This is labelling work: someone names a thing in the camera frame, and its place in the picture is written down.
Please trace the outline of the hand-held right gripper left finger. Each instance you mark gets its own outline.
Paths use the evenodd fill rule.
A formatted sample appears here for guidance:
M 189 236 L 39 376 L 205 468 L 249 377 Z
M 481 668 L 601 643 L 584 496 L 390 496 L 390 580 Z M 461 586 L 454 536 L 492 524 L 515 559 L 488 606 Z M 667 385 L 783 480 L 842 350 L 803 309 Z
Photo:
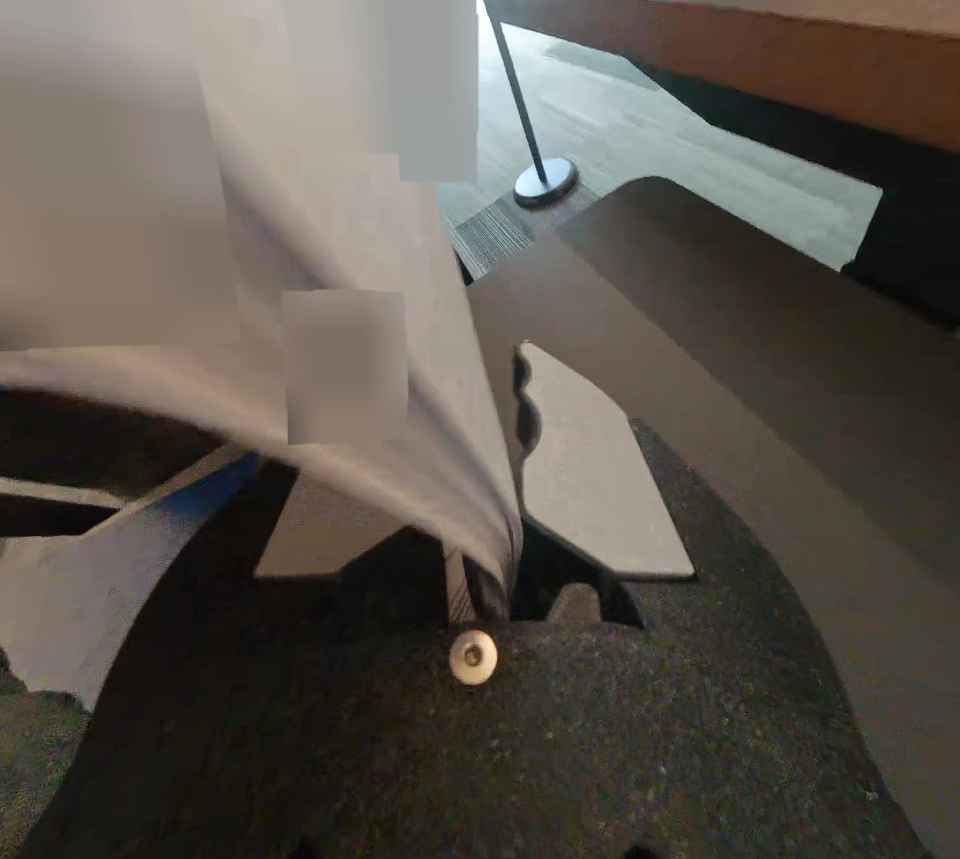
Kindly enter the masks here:
M 255 577 L 332 575 L 405 526 L 390 512 L 301 472 L 255 567 Z

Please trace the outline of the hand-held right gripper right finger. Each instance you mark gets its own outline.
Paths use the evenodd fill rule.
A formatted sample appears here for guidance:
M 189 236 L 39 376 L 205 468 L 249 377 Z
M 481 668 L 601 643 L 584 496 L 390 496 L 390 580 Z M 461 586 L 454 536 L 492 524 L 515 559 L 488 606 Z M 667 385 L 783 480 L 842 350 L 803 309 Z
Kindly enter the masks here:
M 693 578 L 626 412 L 533 342 L 522 341 L 515 352 L 519 492 L 527 519 L 619 579 Z

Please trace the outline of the white paperback book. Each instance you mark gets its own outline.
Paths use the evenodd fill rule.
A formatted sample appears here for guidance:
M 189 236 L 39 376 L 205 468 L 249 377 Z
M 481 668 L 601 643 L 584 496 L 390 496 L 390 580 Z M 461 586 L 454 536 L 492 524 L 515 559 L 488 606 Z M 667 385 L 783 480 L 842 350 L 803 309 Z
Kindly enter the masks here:
M 522 545 L 436 181 L 474 168 L 475 0 L 2 0 L 2 482 L 108 493 L 2 530 L 2 650 L 93 709 L 247 452 L 479 571 Z

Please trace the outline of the black floor sign stand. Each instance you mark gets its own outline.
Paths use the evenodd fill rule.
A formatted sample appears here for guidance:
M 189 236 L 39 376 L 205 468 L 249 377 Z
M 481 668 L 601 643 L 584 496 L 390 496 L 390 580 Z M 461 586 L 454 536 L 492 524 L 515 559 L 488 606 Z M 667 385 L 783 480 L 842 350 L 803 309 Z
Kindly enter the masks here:
M 512 197 L 520 207 L 527 210 L 546 208 L 562 201 L 574 190 L 579 181 L 579 170 L 569 158 L 543 157 L 503 26 L 492 1 L 482 2 L 532 160 L 531 166 L 524 169 L 515 181 Z

